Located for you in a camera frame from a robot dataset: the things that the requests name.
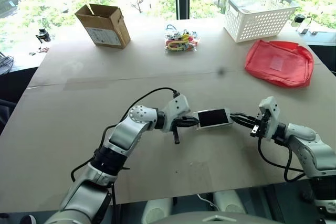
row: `red bag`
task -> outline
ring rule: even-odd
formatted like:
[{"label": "red bag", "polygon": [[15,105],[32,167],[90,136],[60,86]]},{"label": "red bag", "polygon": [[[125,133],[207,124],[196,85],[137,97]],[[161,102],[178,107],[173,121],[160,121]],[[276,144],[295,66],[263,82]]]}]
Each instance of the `red bag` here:
[{"label": "red bag", "polygon": [[299,44],[259,40],[247,53],[245,69],[254,77],[282,87],[305,87],[310,83],[314,60]]}]

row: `white plastic basket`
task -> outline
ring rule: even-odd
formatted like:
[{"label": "white plastic basket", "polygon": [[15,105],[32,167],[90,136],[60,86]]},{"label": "white plastic basket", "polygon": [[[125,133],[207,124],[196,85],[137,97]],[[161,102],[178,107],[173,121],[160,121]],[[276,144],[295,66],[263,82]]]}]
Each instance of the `white plastic basket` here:
[{"label": "white plastic basket", "polygon": [[235,42],[274,36],[298,6],[292,0],[227,0],[224,27]]}]

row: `smartphone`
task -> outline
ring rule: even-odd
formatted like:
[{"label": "smartphone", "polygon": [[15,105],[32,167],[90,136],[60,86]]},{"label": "smartphone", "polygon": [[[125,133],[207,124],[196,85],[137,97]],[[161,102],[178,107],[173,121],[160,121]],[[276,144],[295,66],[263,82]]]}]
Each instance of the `smartphone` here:
[{"label": "smartphone", "polygon": [[197,111],[194,112],[194,117],[200,122],[197,125],[198,129],[233,124],[228,108]]}]

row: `open cardboard box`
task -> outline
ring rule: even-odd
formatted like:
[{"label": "open cardboard box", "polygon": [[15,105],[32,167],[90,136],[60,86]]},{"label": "open cardboard box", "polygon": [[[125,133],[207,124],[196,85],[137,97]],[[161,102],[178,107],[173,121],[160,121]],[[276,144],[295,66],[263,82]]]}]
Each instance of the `open cardboard box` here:
[{"label": "open cardboard box", "polygon": [[99,46],[125,48],[131,38],[120,8],[108,5],[84,5],[75,15],[92,41]]}]

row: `plastic bag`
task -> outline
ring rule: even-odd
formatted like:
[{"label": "plastic bag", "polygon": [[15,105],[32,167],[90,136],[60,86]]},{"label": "plastic bag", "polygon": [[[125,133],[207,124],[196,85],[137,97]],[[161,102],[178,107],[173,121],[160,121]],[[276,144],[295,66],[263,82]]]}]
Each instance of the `plastic bag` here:
[{"label": "plastic bag", "polygon": [[287,41],[259,40],[250,48],[245,62],[246,71],[254,77],[287,88],[308,86],[313,68],[311,53]]},{"label": "plastic bag", "polygon": [[178,31],[173,25],[167,25],[165,32],[165,46],[167,51],[196,51],[199,37],[195,31]]}]

